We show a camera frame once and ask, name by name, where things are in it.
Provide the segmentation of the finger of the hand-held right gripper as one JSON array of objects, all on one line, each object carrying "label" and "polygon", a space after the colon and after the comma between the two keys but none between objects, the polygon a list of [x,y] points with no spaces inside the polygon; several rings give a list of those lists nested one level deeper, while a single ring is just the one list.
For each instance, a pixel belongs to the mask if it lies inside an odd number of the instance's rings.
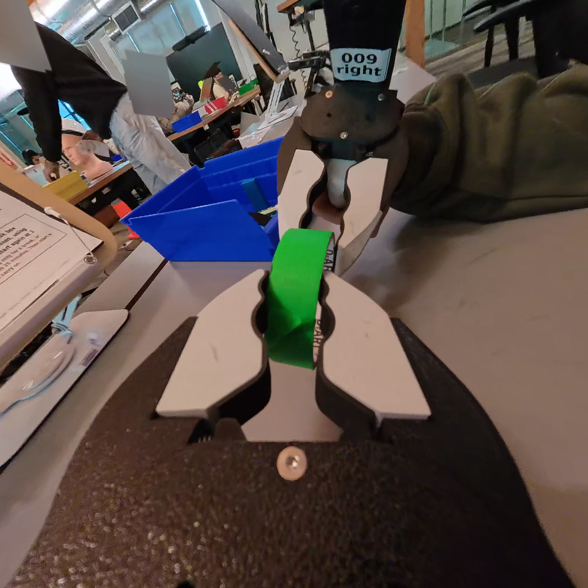
[{"label": "finger of the hand-held right gripper", "polygon": [[277,199],[279,238],[290,229],[306,229],[312,205],[326,187],[324,161],[312,151],[296,150]]},{"label": "finger of the hand-held right gripper", "polygon": [[330,203],[337,208],[346,205],[336,242],[334,272],[338,276],[356,262],[382,220],[387,166],[388,160],[382,158],[330,160]]}]

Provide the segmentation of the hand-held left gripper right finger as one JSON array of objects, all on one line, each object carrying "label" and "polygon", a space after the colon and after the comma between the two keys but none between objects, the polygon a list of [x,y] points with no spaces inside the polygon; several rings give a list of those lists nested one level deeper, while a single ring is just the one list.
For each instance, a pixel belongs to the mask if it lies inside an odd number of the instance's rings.
[{"label": "hand-held left gripper right finger", "polygon": [[342,437],[377,437],[388,420],[432,415],[392,319],[333,272],[319,288],[315,372],[318,409]]}]

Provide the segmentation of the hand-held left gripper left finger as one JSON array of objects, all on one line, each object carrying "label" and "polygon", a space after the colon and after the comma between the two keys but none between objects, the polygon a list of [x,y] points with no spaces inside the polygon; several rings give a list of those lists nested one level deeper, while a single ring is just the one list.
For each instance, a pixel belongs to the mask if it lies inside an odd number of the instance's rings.
[{"label": "hand-held left gripper left finger", "polygon": [[239,399],[269,375],[265,341],[256,318],[265,300],[266,270],[257,269],[212,299],[194,327],[160,397],[160,417],[194,417],[209,424],[245,423],[268,402]]}]

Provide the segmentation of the blue rectangular block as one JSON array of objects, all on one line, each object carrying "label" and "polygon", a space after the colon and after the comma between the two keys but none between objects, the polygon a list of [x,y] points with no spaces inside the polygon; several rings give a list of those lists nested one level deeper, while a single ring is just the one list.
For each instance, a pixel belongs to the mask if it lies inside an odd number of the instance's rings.
[{"label": "blue rectangular block", "polygon": [[246,194],[254,212],[262,212],[272,205],[268,202],[257,178],[249,178],[241,181],[241,188]]}]

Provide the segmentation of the green tape roll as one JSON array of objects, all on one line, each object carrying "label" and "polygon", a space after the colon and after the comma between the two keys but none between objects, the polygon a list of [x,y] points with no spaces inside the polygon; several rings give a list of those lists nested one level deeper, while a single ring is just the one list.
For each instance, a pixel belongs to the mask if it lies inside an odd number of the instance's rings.
[{"label": "green tape roll", "polygon": [[316,313],[325,269],[334,262],[331,231],[288,229],[276,248],[266,290],[265,342],[274,362],[312,370]]}]

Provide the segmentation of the person's right forearm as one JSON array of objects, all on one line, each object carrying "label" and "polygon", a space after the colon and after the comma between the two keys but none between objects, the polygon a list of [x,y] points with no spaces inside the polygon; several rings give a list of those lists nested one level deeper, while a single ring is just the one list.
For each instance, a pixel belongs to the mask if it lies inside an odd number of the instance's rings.
[{"label": "person's right forearm", "polygon": [[409,158],[392,209],[490,223],[587,208],[587,65],[479,89],[440,77],[407,101],[401,128]]}]

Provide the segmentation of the person's right hand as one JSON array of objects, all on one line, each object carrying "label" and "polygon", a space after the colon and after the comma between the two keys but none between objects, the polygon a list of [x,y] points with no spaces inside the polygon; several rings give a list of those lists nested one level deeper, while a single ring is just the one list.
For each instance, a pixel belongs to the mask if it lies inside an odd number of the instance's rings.
[{"label": "person's right hand", "polygon": [[313,202],[312,210],[315,216],[321,217],[332,224],[340,224],[345,208],[335,207],[327,192],[322,192]]}]

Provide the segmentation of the wooden display board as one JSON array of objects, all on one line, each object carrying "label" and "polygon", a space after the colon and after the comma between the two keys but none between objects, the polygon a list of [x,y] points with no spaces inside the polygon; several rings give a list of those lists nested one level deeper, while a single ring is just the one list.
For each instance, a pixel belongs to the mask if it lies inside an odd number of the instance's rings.
[{"label": "wooden display board", "polygon": [[1,164],[2,190],[38,210],[54,208],[71,226],[103,241],[90,257],[92,265],[70,271],[35,300],[15,321],[1,329],[1,370],[4,370],[5,366],[48,326],[60,310],[102,273],[114,259],[117,246],[110,229],[99,221],[4,164]]},{"label": "wooden display board", "polygon": [[214,3],[229,18],[235,34],[245,43],[247,50],[254,56],[266,75],[276,84],[286,80],[290,75],[288,64],[256,21],[235,1],[214,1]]}]

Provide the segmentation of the black computer monitor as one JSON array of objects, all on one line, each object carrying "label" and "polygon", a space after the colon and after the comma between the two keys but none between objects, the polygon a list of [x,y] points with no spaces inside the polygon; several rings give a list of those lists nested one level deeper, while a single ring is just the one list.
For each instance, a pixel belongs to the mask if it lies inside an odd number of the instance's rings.
[{"label": "black computer monitor", "polygon": [[225,76],[233,75],[236,81],[250,77],[247,70],[239,68],[223,24],[213,26],[194,43],[167,55],[166,63],[181,89],[195,99],[201,92],[199,82],[214,63]]}]

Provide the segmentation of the orange cone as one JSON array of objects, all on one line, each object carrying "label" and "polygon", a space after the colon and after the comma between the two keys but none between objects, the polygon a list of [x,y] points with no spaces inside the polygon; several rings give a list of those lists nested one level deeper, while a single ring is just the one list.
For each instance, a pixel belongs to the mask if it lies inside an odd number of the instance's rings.
[{"label": "orange cone", "polygon": [[123,221],[124,217],[126,217],[128,214],[131,213],[131,209],[128,207],[128,205],[120,200],[114,202],[111,205],[114,209],[114,211],[116,212],[117,216],[119,217],[120,221],[122,224],[124,224],[128,229],[129,229],[129,236],[128,238],[130,240],[136,240],[136,239],[140,239],[139,235],[133,231],[127,224],[125,221]]}]

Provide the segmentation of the printed instruction sheet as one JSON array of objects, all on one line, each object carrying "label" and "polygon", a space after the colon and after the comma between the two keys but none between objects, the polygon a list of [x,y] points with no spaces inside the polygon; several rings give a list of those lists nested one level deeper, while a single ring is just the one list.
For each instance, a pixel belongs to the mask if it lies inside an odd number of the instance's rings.
[{"label": "printed instruction sheet", "polygon": [[1,329],[74,269],[92,265],[103,241],[52,207],[38,210],[1,191]]}]

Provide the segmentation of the black office chair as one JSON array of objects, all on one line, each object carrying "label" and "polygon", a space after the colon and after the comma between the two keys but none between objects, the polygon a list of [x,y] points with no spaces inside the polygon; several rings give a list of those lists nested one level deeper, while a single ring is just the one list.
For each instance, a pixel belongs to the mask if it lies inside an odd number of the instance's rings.
[{"label": "black office chair", "polygon": [[491,64],[494,30],[504,25],[509,64],[519,63],[519,22],[532,24],[534,70],[549,77],[568,68],[570,61],[587,64],[587,1],[474,1],[462,12],[468,17],[488,9],[489,16],[474,26],[474,32],[488,31],[484,68]]}]

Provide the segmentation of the mannequin head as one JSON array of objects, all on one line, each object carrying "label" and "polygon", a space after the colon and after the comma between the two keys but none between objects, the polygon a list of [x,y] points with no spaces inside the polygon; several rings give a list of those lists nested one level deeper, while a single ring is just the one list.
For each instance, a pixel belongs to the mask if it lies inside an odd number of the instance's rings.
[{"label": "mannequin head", "polygon": [[94,181],[114,171],[109,147],[92,131],[72,119],[61,120],[62,152],[86,180]]}]

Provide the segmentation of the yellow plastic bin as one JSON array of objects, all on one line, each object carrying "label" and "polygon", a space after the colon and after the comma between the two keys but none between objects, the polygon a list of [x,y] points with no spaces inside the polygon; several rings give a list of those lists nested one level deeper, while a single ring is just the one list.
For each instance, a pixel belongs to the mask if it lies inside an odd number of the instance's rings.
[{"label": "yellow plastic bin", "polygon": [[87,182],[77,171],[72,171],[53,182],[46,184],[43,188],[64,201],[70,202],[77,195],[88,188]]}]

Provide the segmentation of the wooden post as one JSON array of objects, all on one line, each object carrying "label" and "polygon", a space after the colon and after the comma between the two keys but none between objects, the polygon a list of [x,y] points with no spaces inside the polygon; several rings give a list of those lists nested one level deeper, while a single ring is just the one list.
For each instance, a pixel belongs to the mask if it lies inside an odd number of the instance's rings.
[{"label": "wooden post", "polygon": [[425,63],[424,13],[424,1],[406,1],[405,55],[421,68]]}]

